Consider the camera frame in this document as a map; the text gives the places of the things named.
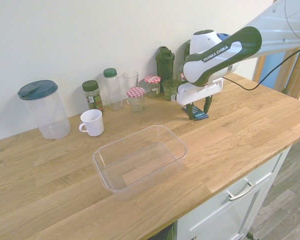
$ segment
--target red checkered lid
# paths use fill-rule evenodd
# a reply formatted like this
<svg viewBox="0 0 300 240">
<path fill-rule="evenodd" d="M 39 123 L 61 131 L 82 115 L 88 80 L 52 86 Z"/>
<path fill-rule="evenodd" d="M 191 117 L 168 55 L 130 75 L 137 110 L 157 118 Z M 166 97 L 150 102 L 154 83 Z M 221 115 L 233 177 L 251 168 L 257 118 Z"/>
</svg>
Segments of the red checkered lid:
<svg viewBox="0 0 300 240">
<path fill-rule="evenodd" d="M 126 91 L 126 94 L 129 98 L 138 98 L 145 94 L 145 90 L 142 87 L 134 86 Z"/>
<path fill-rule="evenodd" d="M 181 73 L 180 76 L 181 76 L 182 80 L 187 80 L 186 77 L 185 77 L 185 75 L 184 75 L 184 73 Z"/>
<path fill-rule="evenodd" d="M 157 75 L 150 75 L 150 76 L 146 76 L 144 78 L 144 81 L 147 84 L 157 84 L 161 81 L 161 77 L 157 76 Z"/>
</svg>

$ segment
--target white cabinet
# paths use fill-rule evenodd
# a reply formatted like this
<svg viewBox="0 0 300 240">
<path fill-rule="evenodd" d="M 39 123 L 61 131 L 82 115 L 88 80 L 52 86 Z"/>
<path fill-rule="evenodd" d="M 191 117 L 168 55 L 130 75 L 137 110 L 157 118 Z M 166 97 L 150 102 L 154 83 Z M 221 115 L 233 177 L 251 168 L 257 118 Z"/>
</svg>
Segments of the white cabinet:
<svg viewBox="0 0 300 240">
<path fill-rule="evenodd" d="M 243 239 L 289 148 L 177 221 L 177 240 Z"/>
</svg>

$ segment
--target mug handle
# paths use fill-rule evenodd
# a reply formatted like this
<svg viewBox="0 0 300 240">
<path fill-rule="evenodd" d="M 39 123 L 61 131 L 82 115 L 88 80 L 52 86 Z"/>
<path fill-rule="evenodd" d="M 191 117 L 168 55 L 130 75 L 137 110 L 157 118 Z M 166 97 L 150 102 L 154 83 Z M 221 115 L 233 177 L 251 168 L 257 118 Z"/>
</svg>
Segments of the mug handle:
<svg viewBox="0 0 300 240">
<path fill-rule="evenodd" d="M 87 133 L 88 130 L 82 130 L 82 127 L 83 127 L 83 126 L 85 126 L 85 129 L 87 129 L 87 125 L 85 125 L 84 123 L 81 123 L 80 126 L 79 126 L 79 130 L 80 130 L 81 132 Z"/>
</svg>

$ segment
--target green lid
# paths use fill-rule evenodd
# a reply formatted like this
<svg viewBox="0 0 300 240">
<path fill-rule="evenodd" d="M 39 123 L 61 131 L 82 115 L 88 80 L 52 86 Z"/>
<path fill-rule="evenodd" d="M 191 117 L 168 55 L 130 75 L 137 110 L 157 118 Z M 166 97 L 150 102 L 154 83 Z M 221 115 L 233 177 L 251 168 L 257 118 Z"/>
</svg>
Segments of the green lid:
<svg viewBox="0 0 300 240">
<path fill-rule="evenodd" d="M 115 68 L 107 68 L 103 71 L 103 76 L 106 78 L 113 78 L 117 75 L 117 70 Z"/>
<path fill-rule="evenodd" d="M 18 91 L 19 98 L 23 100 L 42 99 L 57 91 L 58 85 L 51 80 L 31 82 Z"/>
<path fill-rule="evenodd" d="M 85 92 L 93 92 L 99 88 L 96 80 L 89 80 L 82 83 L 83 91 Z"/>
<path fill-rule="evenodd" d="M 172 53 L 166 46 L 160 47 L 160 52 L 155 55 L 155 60 L 159 63 L 173 63 L 175 60 L 175 54 Z"/>
</svg>

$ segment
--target drawer handle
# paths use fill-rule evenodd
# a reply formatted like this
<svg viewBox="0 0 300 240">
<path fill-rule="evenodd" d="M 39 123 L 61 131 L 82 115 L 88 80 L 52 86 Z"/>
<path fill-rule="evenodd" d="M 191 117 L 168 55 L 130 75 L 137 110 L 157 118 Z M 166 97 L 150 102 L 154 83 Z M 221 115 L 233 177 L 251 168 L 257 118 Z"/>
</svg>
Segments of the drawer handle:
<svg viewBox="0 0 300 240">
<path fill-rule="evenodd" d="M 249 193 L 252 189 L 254 189 L 256 183 L 251 183 L 248 181 L 248 185 L 250 186 L 247 190 L 243 191 L 242 193 L 238 194 L 237 196 L 233 196 L 231 193 L 229 193 L 229 197 L 230 197 L 230 202 L 234 201 L 236 199 L 241 198 L 242 196 L 246 195 L 247 193 Z"/>
</svg>

